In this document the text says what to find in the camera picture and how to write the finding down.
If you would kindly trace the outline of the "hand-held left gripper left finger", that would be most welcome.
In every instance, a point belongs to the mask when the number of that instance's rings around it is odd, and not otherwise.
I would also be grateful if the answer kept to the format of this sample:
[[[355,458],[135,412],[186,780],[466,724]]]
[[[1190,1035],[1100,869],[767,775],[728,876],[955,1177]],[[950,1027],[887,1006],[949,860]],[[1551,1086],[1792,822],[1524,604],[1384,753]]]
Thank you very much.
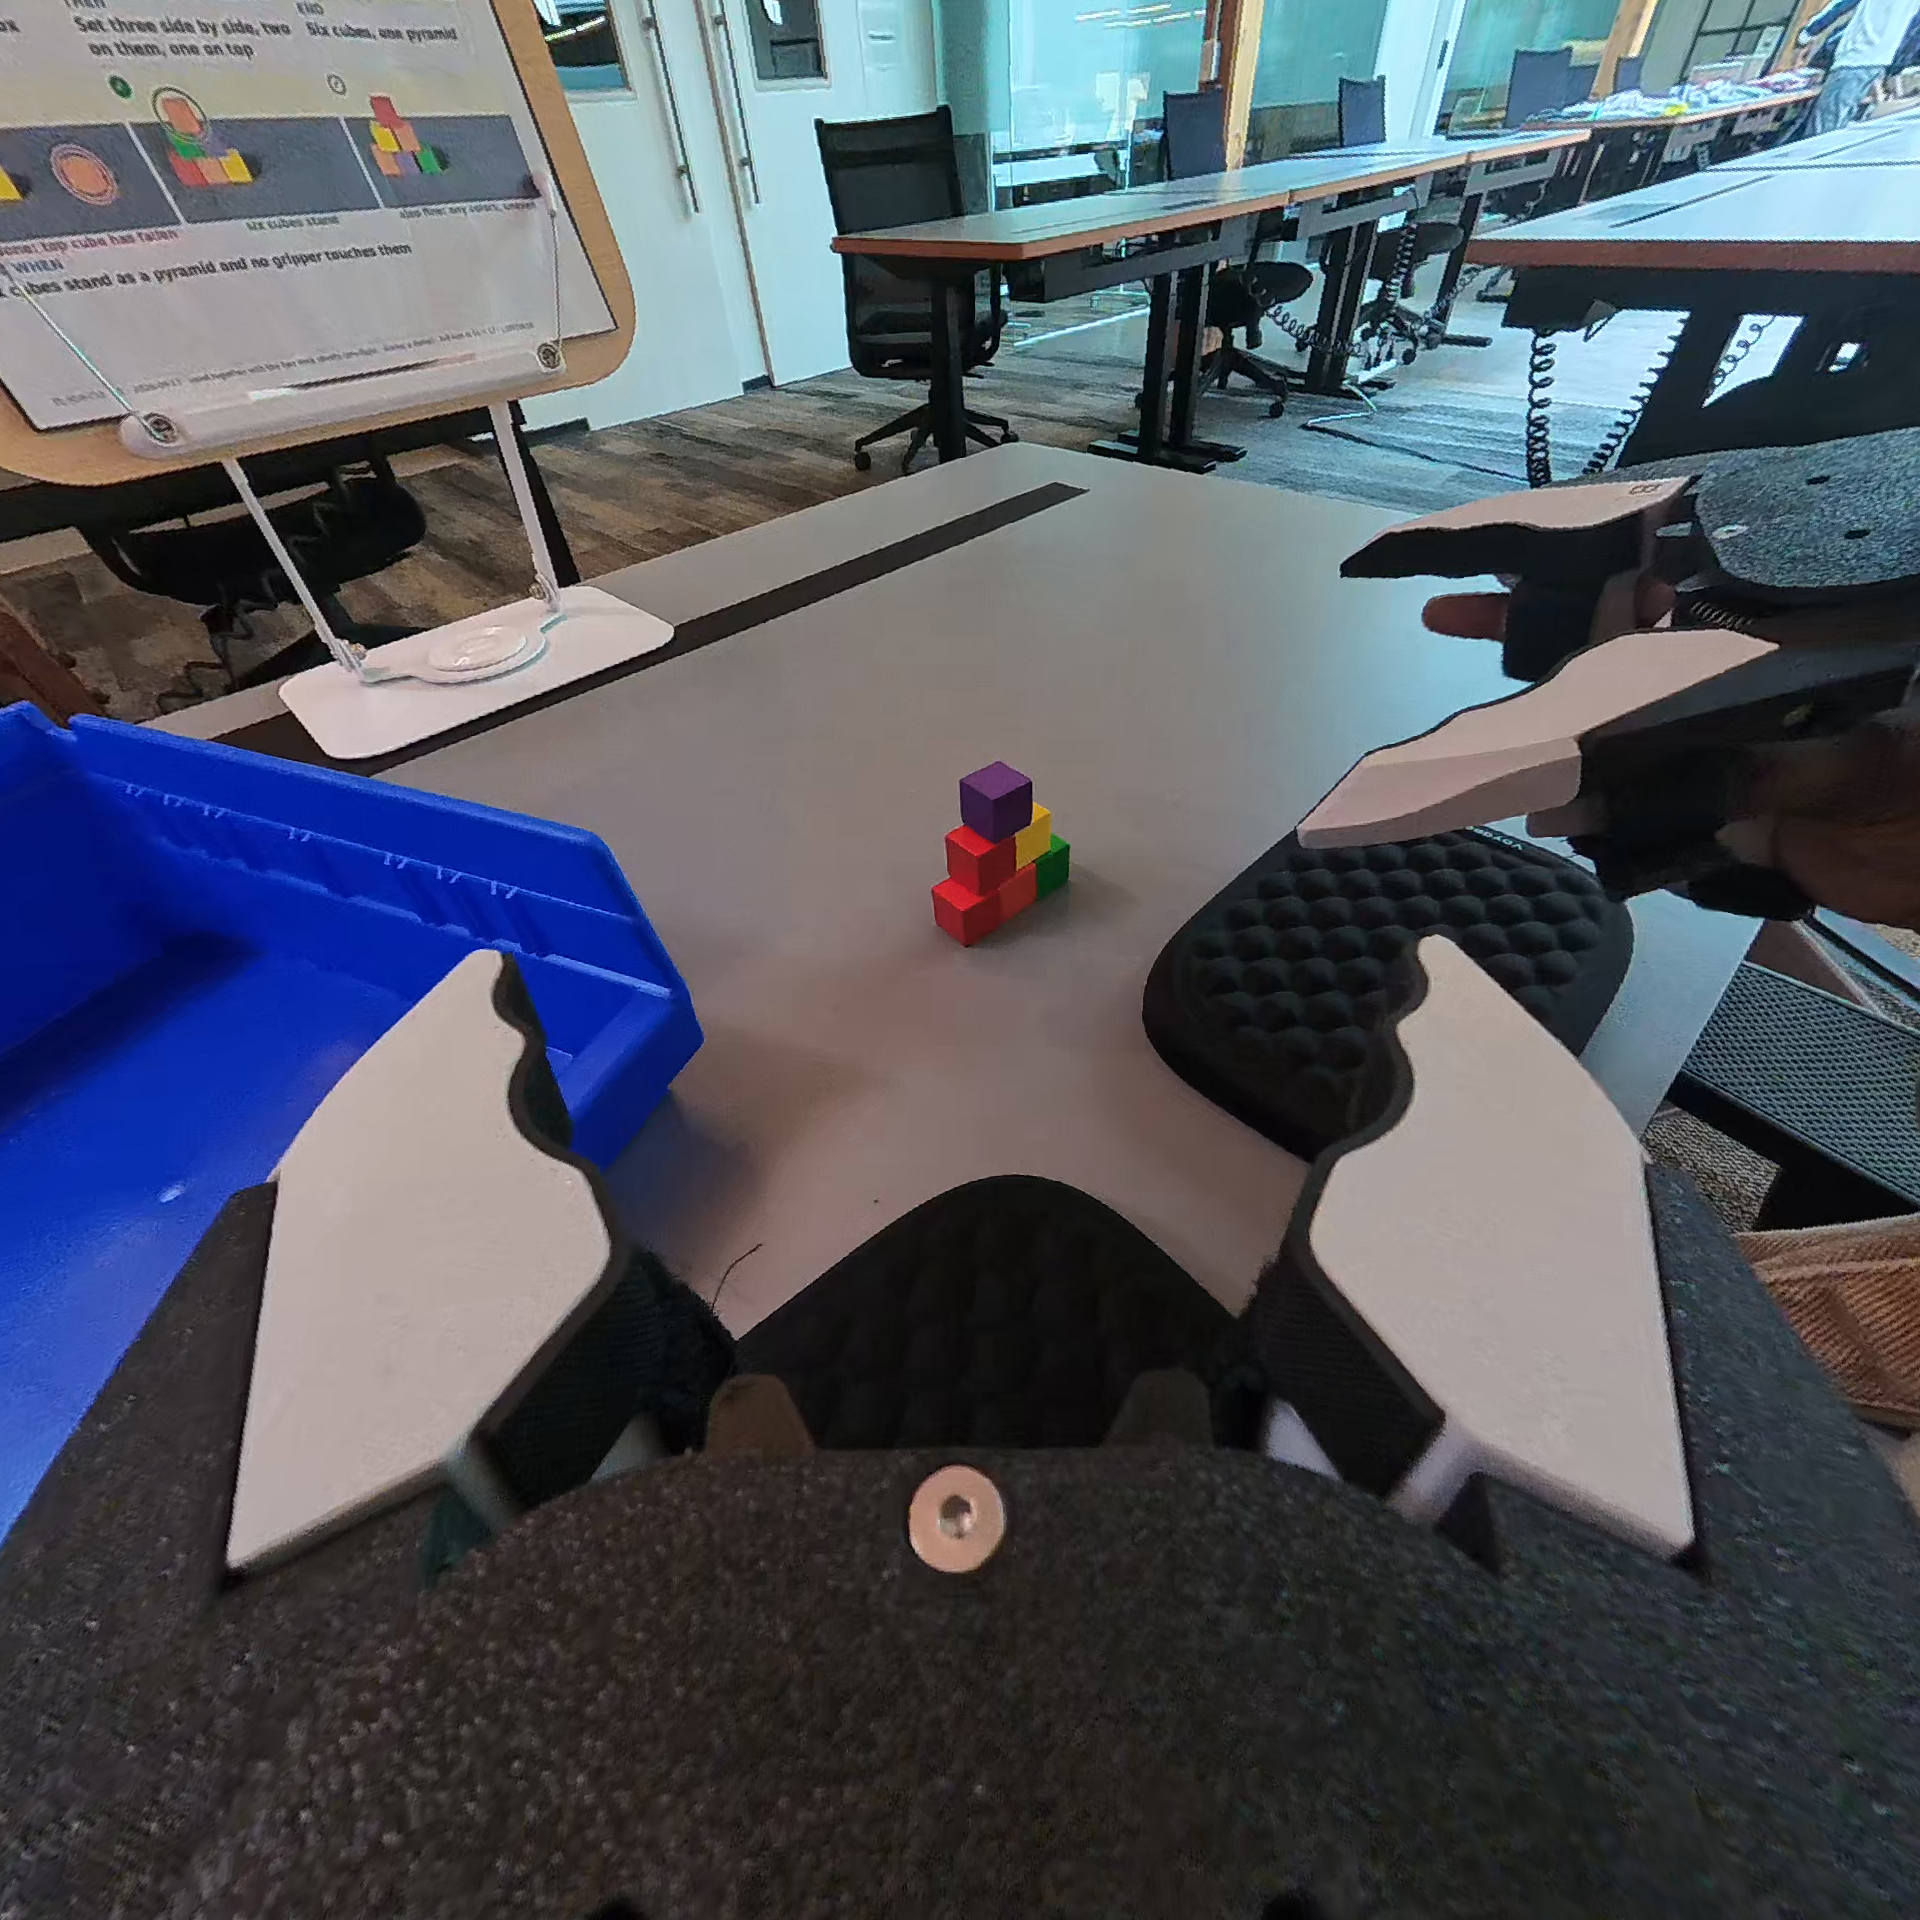
[[[276,1567],[444,1489],[515,1519],[534,1497],[499,1435],[628,1250],[572,1147],[517,962],[468,954],[271,1172],[226,1570]]]

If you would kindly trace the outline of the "wooden instruction board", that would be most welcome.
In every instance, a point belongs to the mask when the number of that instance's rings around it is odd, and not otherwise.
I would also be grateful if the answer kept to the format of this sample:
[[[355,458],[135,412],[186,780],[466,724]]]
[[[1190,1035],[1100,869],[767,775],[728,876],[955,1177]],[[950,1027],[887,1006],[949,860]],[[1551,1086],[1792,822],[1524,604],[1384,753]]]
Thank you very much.
[[[5,3],[5,473],[106,487],[619,371],[563,4]]]

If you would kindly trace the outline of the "blue plastic bin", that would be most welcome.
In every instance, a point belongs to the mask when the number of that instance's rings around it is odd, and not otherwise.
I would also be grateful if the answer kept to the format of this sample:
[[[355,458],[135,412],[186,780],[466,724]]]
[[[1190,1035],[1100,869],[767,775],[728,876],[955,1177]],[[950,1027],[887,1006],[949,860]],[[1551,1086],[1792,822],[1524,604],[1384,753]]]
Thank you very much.
[[[595,834],[107,718],[3,718],[3,1526],[229,1197],[470,950],[578,1153],[704,1045]]]

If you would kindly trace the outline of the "dark wooden-edged desk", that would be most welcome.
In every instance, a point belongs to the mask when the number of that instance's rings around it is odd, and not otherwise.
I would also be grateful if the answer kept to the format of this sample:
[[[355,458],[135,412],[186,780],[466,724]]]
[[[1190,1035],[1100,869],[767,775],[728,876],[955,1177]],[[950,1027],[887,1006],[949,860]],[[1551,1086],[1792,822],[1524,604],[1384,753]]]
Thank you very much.
[[[1917,426],[1917,113],[1498,228],[1504,322],[1680,317],[1616,465]]]

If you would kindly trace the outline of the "black honeycomb wrist rest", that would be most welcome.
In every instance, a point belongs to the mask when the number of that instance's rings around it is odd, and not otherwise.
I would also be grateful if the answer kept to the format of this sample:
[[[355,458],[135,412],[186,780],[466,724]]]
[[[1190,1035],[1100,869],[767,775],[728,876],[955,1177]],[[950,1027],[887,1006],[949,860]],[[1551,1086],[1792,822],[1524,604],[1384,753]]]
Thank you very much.
[[[1292,834],[1168,940],[1143,985],[1144,1037],[1194,1093],[1314,1161],[1382,1110],[1378,1035],[1428,938],[1573,1054],[1635,954],[1627,907],[1590,871],[1515,836],[1307,850]]]
[[[735,1341],[823,1450],[1092,1450],[1133,1383],[1183,1370],[1250,1450],[1240,1319],[1123,1214],[1029,1175],[938,1193]]]

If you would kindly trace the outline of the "long wooden-edged desk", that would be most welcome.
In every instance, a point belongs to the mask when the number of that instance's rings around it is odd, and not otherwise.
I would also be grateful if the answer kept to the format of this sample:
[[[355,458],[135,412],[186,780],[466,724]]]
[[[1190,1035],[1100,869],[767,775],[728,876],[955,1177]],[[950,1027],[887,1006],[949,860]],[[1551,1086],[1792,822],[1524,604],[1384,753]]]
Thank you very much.
[[[1331,241],[1331,289],[1311,351],[1310,394],[1336,396],[1375,228],[1415,211],[1434,181],[1461,177],[1467,218],[1490,191],[1533,185],[1590,131],[1522,129],[1478,139],[1436,137],[1411,149],[1368,146],[1270,161],[1214,177],[1124,187],[1040,209],[955,215],[941,221],[837,236],[838,257],[875,259],[931,289],[931,444],[941,465],[966,455],[958,297],[988,270],[1037,268],[1042,300],[1078,297],[1124,281],[1150,285],[1143,409],[1131,442],[1092,453],[1210,473],[1240,449],[1194,435],[1206,327],[1206,271],[1252,253],[1261,218],[1282,215],[1301,238]]]

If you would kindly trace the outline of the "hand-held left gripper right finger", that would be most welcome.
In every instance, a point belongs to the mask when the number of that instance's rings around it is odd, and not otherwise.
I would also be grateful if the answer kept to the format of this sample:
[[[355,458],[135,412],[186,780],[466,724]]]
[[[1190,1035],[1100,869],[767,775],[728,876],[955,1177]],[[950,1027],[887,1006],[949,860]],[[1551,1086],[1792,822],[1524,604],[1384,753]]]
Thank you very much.
[[[1380,1113],[1310,1171],[1250,1302],[1261,1452],[1437,1530],[1478,1481],[1659,1562],[1695,1548],[1639,1139],[1558,1039],[1427,938]]]

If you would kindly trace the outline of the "person's right hand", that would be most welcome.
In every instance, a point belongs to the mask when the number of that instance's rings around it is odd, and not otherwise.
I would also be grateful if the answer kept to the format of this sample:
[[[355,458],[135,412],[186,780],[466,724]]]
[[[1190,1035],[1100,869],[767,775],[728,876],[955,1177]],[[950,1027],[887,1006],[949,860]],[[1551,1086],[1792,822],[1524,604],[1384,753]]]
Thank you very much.
[[[1731,627],[1788,646],[1915,641],[1915,589],[1856,604],[1743,609],[1640,574],[1607,583],[1596,634]],[[1812,905],[1892,927],[1917,925],[1915,693],[1845,734],[1754,747],[1735,761],[1722,841],[1782,874]]]

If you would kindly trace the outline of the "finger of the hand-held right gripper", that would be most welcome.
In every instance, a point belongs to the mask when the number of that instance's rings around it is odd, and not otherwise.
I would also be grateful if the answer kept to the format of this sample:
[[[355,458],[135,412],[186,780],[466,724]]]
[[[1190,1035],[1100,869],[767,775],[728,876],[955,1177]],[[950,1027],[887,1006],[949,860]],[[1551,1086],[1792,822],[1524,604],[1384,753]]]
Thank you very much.
[[[1366,753],[1301,821],[1303,849],[1366,849],[1571,805],[1586,737],[1781,649],[1735,631],[1643,631],[1596,642],[1547,679]]]
[[[1542,682],[1586,646],[1646,634],[1674,615],[1656,581],[1662,532],[1688,540],[1695,475],[1627,473],[1488,495],[1391,525],[1340,564],[1346,581],[1477,581],[1440,591],[1428,634],[1490,641],[1514,682]]]

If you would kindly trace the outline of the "white door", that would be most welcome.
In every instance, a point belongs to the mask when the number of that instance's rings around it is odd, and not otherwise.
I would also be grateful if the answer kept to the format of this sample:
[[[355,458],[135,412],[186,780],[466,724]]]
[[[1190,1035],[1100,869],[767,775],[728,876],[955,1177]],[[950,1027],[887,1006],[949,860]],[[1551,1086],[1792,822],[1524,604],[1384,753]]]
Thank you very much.
[[[755,68],[755,4],[542,4],[628,268],[634,346],[530,426],[626,426],[848,363],[832,215],[798,83]]]

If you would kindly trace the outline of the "black mesh chair part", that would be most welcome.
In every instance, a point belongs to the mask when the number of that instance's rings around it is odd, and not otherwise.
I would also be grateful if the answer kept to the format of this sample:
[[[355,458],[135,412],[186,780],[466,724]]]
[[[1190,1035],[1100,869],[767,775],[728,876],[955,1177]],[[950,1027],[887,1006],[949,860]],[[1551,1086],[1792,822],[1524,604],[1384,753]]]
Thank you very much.
[[[1848,998],[1741,964],[1668,1100],[1775,1175],[1757,1230],[1917,1211],[1917,1035]]]

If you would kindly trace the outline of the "person's tan pants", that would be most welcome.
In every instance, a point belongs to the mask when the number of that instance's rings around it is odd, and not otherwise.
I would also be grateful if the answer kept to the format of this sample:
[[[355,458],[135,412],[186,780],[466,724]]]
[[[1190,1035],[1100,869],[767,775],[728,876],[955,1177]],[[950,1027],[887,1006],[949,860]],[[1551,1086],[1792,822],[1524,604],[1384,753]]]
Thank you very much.
[[[1866,1422],[1917,1430],[1917,1214],[1743,1231],[1741,1258]]]

